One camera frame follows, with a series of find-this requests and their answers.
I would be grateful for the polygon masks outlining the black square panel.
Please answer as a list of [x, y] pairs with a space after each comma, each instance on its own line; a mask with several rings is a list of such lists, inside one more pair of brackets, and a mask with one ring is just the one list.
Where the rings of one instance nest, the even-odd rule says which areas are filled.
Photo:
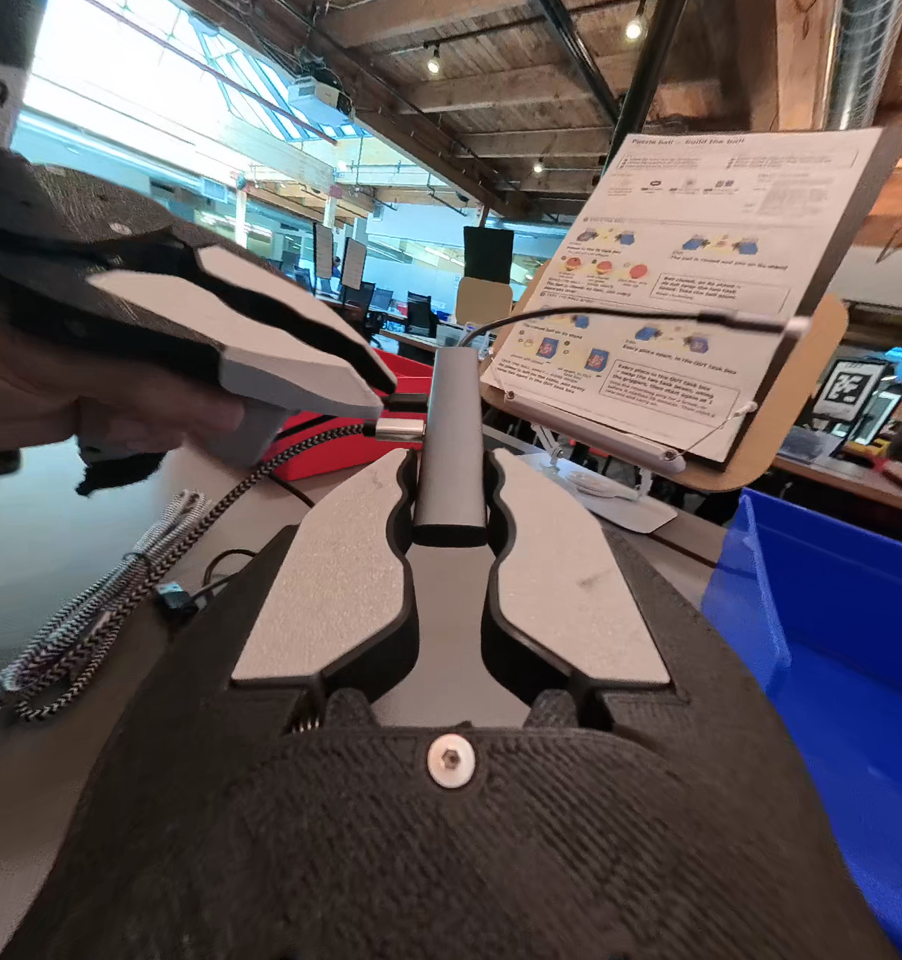
[[509, 285], [513, 262], [514, 231], [507, 228], [466, 225], [463, 230], [463, 276], [482, 282]]

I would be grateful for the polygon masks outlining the blue plastic bin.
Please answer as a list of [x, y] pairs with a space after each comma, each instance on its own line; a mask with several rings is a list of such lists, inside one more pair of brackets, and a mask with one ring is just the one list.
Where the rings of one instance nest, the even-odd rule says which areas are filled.
[[902, 543], [747, 488], [701, 611], [786, 723], [902, 954]]

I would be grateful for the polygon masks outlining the silver ventilation duct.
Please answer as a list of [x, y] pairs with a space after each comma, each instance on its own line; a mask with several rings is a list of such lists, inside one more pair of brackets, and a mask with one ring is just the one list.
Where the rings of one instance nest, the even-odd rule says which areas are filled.
[[867, 128], [878, 112], [902, 30], [902, 1], [841, 1], [823, 128]]

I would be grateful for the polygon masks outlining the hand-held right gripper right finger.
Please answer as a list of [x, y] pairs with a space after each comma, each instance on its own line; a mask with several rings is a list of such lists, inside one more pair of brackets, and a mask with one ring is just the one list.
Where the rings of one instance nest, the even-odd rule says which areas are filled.
[[648, 619], [604, 534], [577, 499], [524, 459], [485, 456], [493, 561], [482, 610], [482, 662], [532, 707], [550, 691], [576, 710], [611, 695], [673, 694]]

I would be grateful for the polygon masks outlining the printed marker sign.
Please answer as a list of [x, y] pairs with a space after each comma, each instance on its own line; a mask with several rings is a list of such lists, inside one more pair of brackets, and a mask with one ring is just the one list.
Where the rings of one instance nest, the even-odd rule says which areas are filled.
[[809, 425], [818, 433], [844, 427], [841, 438], [850, 440], [874, 393], [891, 366], [883, 359], [840, 358], [834, 361], [815, 395]]

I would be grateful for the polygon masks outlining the person's left hand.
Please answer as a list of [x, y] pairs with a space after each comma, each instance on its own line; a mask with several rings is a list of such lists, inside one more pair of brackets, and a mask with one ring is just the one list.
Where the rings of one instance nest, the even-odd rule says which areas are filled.
[[231, 433], [244, 407], [159, 367], [45, 343], [0, 318], [0, 453], [69, 440], [87, 415], [107, 443], [149, 454]]

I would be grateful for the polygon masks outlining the red plastic bin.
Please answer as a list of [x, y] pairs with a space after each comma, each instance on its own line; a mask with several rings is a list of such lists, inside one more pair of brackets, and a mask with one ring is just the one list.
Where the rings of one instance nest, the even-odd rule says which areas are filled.
[[[397, 393], [424, 395], [426, 398], [430, 395], [433, 378], [433, 367], [413, 359], [401, 356], [396, 353], [388, 353], [374, 348], [373, 352], [378, 354], [397, 379]], [[288, 449], [297, 443], [312, 438], [322, 431], [331, 430], [344, 426], [362, 426], [363, 421], [353, 417], [333, 417], [319, 425], [297, 431], [297, 427], [304, 426], [311, 420], [317, 418], [317, 414], [306, 412], [291, 416], [282, 427], [281, 431], [293, 431], [293, 434], [286, 438], [278, 439], [265, 452], [264, 460], [269, 460], [277, 454]], [[286, 482], [295, 482], [304, 478], [331, 474], [339, 470], [346, 470], [354, 467], [363, 467], [374, 461], [377, 461], [392, 450], [420, 450], [421, 443], [401, 442], [401, 441], [381, 441], [369, 436], [365, 436], [362, 430], [358, 434], [344, 438], [337, 438], [310, 448], [300, 453], [298, 456], [282, 464], [277, 470], [277, 477]]]

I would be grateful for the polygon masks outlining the black steel column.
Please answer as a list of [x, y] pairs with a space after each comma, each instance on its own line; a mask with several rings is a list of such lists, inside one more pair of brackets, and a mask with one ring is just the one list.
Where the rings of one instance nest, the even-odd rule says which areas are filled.
[[686, 5], [686, 1], [655, 2], [632, 81], [614, 127], [605, 167], [610, 166], [625, 139], [639, 134], [645, 126]]

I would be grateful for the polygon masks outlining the grey usb hub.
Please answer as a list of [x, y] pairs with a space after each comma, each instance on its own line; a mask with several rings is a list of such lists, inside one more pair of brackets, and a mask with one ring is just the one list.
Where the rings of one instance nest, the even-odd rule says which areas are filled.
[[433, 367], [413, 509], [416, 545], [487, 543], [483, 455], [479, 354], [468, 346], [442, 347]]

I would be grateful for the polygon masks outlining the white instruction sheet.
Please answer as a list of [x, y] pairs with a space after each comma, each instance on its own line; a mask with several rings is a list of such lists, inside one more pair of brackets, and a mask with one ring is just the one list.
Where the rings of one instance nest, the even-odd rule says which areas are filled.
[[715, 464], [896, 160], [878, 127], [631, 135], [500, 331], [489, 389]]

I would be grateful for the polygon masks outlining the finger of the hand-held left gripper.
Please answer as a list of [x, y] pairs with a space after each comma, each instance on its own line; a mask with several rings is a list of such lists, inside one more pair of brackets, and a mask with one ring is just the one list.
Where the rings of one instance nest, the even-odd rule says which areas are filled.
[[346, 320], [265, 263], [223, 246], [200, 246], [194, 283], [241, 315], [346, 361], [371, 388], [396, 392], [396, 376]]
[[259, 462], [283, 423], [300, 412], [377, 419], [377, 389], [344, 359], [304, 344], [288, 332], [246, 318], [213, 293], [184, 279], [114, 270], [92, 279], [99, 291], [146, 309], [169, 308], [168, 318], [222, 348], [219, 386], [241, 399], [244, 416], [229, 434], [214, 434], [205, 449], [230, 467]]

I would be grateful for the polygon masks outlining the ceiling projector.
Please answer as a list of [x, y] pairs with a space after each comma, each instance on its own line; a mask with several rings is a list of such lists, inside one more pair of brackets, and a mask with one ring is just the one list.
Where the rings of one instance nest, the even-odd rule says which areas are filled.
[[354, 108], [349, 96], [332, 83], [313, 76], [292, 78], [287, 83], [289, 107], [306, 117], [313, 127], [342, 128], [353, 124]]

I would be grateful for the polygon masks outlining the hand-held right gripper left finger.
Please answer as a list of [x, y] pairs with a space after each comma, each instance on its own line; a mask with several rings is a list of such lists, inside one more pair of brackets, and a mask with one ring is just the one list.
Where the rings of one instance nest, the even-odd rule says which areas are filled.
[[359, 690], [378, 701], [420, 647], [412, 574], [417, 453], [386, 453], [331, 490], [295, 533], [231, 682], [300, 688], [323, 701]]

